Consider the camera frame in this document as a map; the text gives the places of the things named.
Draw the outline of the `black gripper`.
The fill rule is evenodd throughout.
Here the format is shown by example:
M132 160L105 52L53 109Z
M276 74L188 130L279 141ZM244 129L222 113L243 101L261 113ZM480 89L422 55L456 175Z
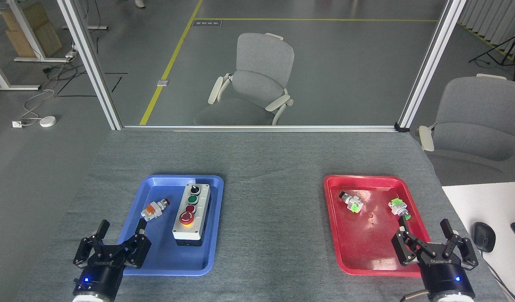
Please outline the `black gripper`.
M453 230L448 219L440 222L447 239L444 252L436 253L429 244L413 235L406 218L398 218L399 229L392 237L392 244L402 266L421 262L421 277L428 299L474 299L476 294L466 275L478 265L471 240ZM461 259L453 253L458 247Z
M134 235L117 245L113 258L103 243L110 227L107 220L103 219L90 237L81 239L73 263L83 270L80 277L75 279L73 295L115 299L125 266L140 269L152 245L145 235L146 225L146 220L140 218Z

